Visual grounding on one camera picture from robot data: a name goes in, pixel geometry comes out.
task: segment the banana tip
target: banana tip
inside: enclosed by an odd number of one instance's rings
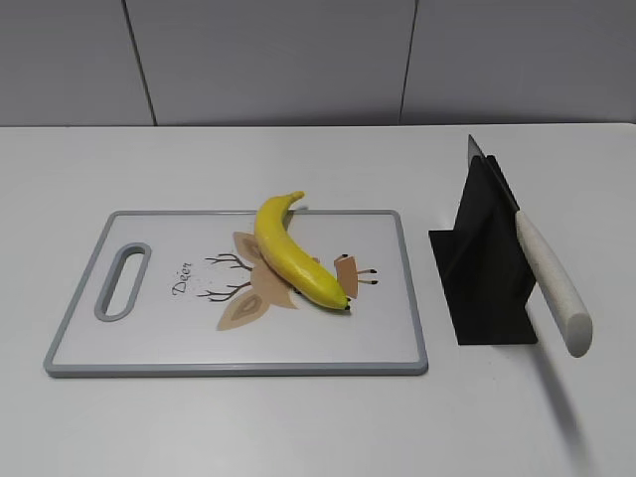
[[[305,197],[305,193],[303,191],[296,191],[289,194],[289,196],[291,197],[292,201],[297,201]]]

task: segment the gray wall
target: gray wall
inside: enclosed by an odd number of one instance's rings
[[[0,125],[152,124],[114,0],[0,0]]]
[[[0,125],[147,125],[153,112],[159,125],[636,122],[636,0],[0,0],[0,12]]]
[[[159,124],[396,124],[412,0],[128,0]]]
[[[401,120],[636,121],[636,1],[422,0]]]

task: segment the deer antler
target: deer antler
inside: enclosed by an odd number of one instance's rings
[[[246,286],[250,286],[251,282],[246,281],[243,285],[226,285],[227,288],[233,288],[232,291],[228,293],[219,293],[217,291],[206,290],[205,293],[197,296],[207,297],[210,301],[228,301],[230,298],[239,293],[239,290],[245,288]],[[225,298],[213,298],[214,296],[225,296]]]
[[[244,268],[245,270],[251,271],[251,266],[245,265],[242,261],[240,261],[240,258],[238,258],[233,253],[219,253],[216,258],[206,258],[206,260],[210,260],[212,262],[212,265],[214,265],[215,263],[222,263],[224,261],[233,261],[234,263],[236,263],[236,265],[232,265],[230,268]]]

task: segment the cutting board handle hole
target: cutting board handle hole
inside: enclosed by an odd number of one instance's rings
[[[117,321],[132,311],[150,252],[150,247],[141,242],[129,243],[117,252],[95,304],[98,320]]]

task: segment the white knife handle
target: white knife handle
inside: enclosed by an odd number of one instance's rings
[[[522,211],[515,214],[517,239],[553,313],[569,353],[577,358],[592,342],[592,320],[576,288],[546,240]]]

